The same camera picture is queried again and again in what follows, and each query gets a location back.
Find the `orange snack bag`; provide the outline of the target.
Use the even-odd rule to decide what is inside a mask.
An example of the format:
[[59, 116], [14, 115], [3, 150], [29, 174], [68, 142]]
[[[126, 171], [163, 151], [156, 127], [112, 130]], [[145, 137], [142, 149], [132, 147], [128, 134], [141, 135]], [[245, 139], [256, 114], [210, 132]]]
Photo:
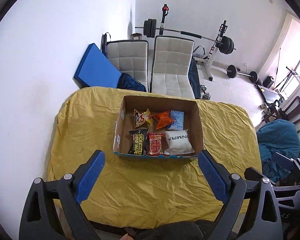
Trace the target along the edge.
[[157, 122], [156, 129], [161, 129], [174, 123], [174, 119], [170, 117], [170, 111], [152, 114], [152, 118]]

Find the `red floral snack bag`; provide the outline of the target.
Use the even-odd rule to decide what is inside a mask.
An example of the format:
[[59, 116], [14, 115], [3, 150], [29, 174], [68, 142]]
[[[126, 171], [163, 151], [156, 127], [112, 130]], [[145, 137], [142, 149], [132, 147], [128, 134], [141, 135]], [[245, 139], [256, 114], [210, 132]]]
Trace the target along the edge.
[[149, 133], [149, 151], [148, 155], [150, 156], [159, 156], [163, 155], [164, 151], [162, 148], [162, 141], [165, 138], [165, 133]]

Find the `black shoe shine wipes pack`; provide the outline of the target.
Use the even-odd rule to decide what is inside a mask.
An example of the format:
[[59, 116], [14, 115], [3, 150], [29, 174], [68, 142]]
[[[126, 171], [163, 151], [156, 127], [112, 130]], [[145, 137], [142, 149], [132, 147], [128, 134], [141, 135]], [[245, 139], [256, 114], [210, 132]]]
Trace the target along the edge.
[[132, 144], [128, 153], [137, 156], [145, 155], [148, 129], [129, 131], [129, 134], [132, 136]]

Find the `short barbell on floor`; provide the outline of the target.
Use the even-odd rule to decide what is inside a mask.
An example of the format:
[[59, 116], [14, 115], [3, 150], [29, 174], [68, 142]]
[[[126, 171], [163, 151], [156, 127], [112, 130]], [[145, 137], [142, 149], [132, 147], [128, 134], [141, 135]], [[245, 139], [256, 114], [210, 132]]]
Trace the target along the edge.
[[255, 71], [250, 72], [249, 74], [247, 73], [242, 73], [238, 70], [237, 67], [235, 67], [234, 65], [229, 65], [226, 69], [226, 74], [228, 76], [228, 78], [230, 79], [234, 79], [236, 78], [238, 75], [242, 75], [242, 76], [246, 76], [249, 78], [251, 83], [257, 83], [257, 81], [259, 80], [258, 74]]

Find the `dark wooden chair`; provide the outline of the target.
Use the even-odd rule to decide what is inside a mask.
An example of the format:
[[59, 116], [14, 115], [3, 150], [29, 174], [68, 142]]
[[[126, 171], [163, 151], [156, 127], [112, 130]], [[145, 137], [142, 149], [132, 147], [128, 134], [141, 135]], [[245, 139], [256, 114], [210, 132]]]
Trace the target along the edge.
[[300, 96], [296, 96], [285, 109], [281, 109], [281, 118], [295, 125], [300, 123]]

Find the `light blue tissue pack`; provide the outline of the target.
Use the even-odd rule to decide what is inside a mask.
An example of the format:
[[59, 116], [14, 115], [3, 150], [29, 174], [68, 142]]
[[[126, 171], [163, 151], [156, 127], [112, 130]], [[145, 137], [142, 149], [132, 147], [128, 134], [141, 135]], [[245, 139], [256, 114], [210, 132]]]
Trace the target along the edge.
[[173, 119], [173, 122], [167, 127], [169, 131], [181, 131], [184, 129], [184, 112], [171, 110], [170, 118]]

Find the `white barbell rack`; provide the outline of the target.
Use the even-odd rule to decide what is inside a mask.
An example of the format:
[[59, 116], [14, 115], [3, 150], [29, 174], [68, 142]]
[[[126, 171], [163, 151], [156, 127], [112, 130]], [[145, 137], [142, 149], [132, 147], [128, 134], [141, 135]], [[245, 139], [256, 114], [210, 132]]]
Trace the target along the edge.
[[197, 63], [201, 64], [204, 67], [204, 70], [207, 73], [207, 77], [208, 77], [209, 81], [213, 81], [213, 76], [211, 74], [211, 66], [212, 66], [212, 63], [214, 61], [214, 58], [215, 58], [217, 52], [219, 51], [219, 46], [221, 45], [221, 43], [219, 43], [219, 42], [221, 42], [222, 37], [227, 28], [228, 28], [228, 26], [226, 25], [226, 20], [224, 20], [224, 22], [220, 25], [218, 35], [217, 35], [216, 39], [214, 40], [214, 43], [211, 46], [207, 55], [205, 55], [205, 52], [204, 52], [203, 56], [199, 56], [198, 54], [195, 53], [200, 47], [202, 47], [204, 49], [204, 47], [201, 45], [197, 46], [195, 48], [195, 50], [193, 51], [192, 56], [194, 57], [194, 59]]

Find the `left white padded chair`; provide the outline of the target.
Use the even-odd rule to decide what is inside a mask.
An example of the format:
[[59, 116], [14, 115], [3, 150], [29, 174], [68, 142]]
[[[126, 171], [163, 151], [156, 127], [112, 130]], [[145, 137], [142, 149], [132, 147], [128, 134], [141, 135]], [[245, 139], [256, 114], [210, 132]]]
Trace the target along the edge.
[[148, 42], [146, 40], [108, 42], [107, 58], [121, 73], [129, 74], [148, 91]]

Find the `colourful yellow snack bag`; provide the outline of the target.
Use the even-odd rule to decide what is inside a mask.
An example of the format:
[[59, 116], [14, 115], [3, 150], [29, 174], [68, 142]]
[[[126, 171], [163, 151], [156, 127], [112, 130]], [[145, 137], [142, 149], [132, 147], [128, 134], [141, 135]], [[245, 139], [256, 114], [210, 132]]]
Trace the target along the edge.
[[144, 112], [139, 112], [134, 109], [134, 127], [138, 128], [142, 125], [147, 124], [149, 126], [153, 126], [152, 115], [149, 109]]

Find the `blue foam mat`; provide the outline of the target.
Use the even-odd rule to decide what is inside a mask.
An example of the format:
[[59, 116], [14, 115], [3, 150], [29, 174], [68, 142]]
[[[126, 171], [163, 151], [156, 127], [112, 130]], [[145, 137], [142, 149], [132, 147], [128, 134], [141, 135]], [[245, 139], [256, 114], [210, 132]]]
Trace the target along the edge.
[[74, 74], [80, 87], [117, 88], [121, 72], [99, 50], [96, 44], [90, 44]]

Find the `teal blanket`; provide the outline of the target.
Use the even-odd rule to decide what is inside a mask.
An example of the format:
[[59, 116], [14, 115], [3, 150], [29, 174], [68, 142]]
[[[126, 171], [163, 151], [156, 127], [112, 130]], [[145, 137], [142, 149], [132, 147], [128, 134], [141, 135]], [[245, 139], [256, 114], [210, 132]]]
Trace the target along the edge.
[[293, 123], [277, 119], [263, 125], [257, 132], [262, 173], [273, 182], [289, 176], [290, 171], [273, 161], [273, 154], [279, 153], [296, 159], [300, 153], [300, 139]]

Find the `long barbell with plates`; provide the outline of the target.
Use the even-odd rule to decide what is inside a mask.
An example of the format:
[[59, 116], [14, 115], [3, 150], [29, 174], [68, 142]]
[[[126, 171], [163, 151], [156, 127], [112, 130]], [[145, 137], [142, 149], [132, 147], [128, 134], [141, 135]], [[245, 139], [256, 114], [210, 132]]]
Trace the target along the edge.
[[214, 45], [219, 49], [222, 54], [228, 55], [231, 54], [236, 48], [233, 40], [227, 36], [225, 36], [225, 32], [228, 26], [226, 25], [226, 20], [221, 24], [218, 35], [215, 39], [211, 39], [199, 34], [191, 33], [183, 30], [175, 30], [175, 29], [167, 29], [167, 28], [158, 28], [157, 20], [149, 18], [145, 20], [142, 27], [137, 27], [137, 29], [142, 29], [143, 34], [146, 37], [154, 38], [156, 31], [169, 31], [174, 33], [179, 33], [181, 35], [190, 36], [198, 39], [205, 39], [214, 42]]

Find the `white tissue pack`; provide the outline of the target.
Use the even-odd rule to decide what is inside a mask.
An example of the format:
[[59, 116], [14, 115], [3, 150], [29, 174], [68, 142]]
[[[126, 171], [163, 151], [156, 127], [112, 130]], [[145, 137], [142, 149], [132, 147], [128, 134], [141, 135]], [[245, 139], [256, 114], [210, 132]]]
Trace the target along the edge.
[[164, 152], [165, 155], [187, 155], [194, 153], [187, 129], [166, 131], [165, 138], [168, 145], [168, 148]]

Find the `open cardboard box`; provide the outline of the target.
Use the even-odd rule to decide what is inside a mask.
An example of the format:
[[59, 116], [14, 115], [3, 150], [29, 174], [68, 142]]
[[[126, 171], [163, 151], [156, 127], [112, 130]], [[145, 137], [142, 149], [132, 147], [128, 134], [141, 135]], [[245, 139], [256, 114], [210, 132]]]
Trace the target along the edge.
[[125, 96], [115, 124], [113, 152], [137, 158], [197, 158], [204, 149], [195, 101]]

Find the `right white padded chair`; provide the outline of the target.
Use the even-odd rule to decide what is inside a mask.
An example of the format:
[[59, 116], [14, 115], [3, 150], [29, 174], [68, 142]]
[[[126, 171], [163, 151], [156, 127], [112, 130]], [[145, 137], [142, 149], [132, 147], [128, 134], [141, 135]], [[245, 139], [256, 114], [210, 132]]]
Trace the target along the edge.
[[194, 99], [188, 73], [194, 41], [158, 35], [154, 41], [150, 91], [160, 95]]

